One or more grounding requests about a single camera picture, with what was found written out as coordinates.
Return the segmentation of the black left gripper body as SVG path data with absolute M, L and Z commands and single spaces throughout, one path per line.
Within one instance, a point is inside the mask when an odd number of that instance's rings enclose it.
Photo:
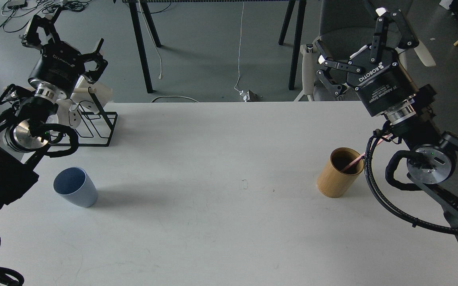
M 83 74 L 80 51 L 68 43 L 39 44 L 40 58 L 29 75 L 28 82 L 36 95 L 49 100 L 68 98 Z

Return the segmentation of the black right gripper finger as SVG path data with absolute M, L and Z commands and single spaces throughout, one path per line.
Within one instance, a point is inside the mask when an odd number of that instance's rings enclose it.
M 377 14 L 377 18 L 369 56 L 369 61 L 372 64 L 380 62 L 382 58 L 383 51 L 387 47 L 390 26 L 393 26 L 392 33 L 396 35 L 396 44 L 393 45 L 393 48 L 407 50 L 419 46 L 420 40 L 400 9 L 388 11 L 387 8 L 379 7 L 374 9 L 374 12 Z
M 348 83 L 338 83 L 330 74 L 331 70 L 339 70 L 345 74 L 360 74 L 363 68 L 360 66 L 352 65 L 352 59 L 361 51 L 367 48 L 363 45 L 358 51 L 347 57 L 347 60 L 340 61 L 338 57 L 334 57 L 328 50 L 328 47 L 321 39 L 316 40 L 316 48 L 319 53 L 318 62 L 320 69 L 316 71 L 318 81 L 316 84 L 324 86 L 322 92 L 316 90 L 316 97 L 318 98 L 358 98 L 358 93 L 353 86 Z

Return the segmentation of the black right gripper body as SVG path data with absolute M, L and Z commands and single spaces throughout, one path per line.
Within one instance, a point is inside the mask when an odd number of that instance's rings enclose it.
M 384 115 L 392 124 L 399 124 L 417 115 L 413 98 L 419 89 L 395 49 L 384 47 L 378 58 L 371 47 L 364 45 L 349 61 L 359 72 L 348 73 L 346 83 L 370 116 Z

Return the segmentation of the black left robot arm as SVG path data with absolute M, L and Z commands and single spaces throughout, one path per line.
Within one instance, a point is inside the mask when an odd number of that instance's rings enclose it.
M 108 62 L 95 51 L 82 54 L 60 39 L 55 23 L 63 7 L 53 14 L 34 15 L 21 36 L 21 43 L 40 51 L 31 71 L 31 89 L 10 84 L 0 95 L 0 209 L 22 198 L 38 181 L 34 168 L 40 160 L 65 157 L 79 148 L 73 127 L 47 123 L 59 109 L 59 100 L 69 99 L 79 78 L 95 84 Z

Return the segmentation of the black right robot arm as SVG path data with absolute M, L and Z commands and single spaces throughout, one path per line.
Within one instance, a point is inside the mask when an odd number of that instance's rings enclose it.
M 336 97 L 353 89 L 371 116 L 384 115 L 382 129 L 369 138 L 363 157 L 368 186 L 377 201 L 396 217 L 413 227 L 458 236 L 458 197 L 440 187 L 456 169 L 458 135 L 440 133 L 433 123 L 431 104 L 436 91 L 427 84 L 417 87 L 400 62 L 398 49 L 419 46 L 419 40 L 400 9 L 374 6 L 363 0 L 361 6 L 373 18 L 372 42 L 351 55 L 347 62 L 335 60 L 322 40 L 316 47 L 323 57 L 317 75 Z M 372 160 L 379 141 L 405 142 L 408 150 L 396 152 L 385 169 L 385 179 L 403 191 L 422 190 L 438 202 L 449 227 L 439 226 L 409 215 L 395 206 L 380 191 L 373 173 Z

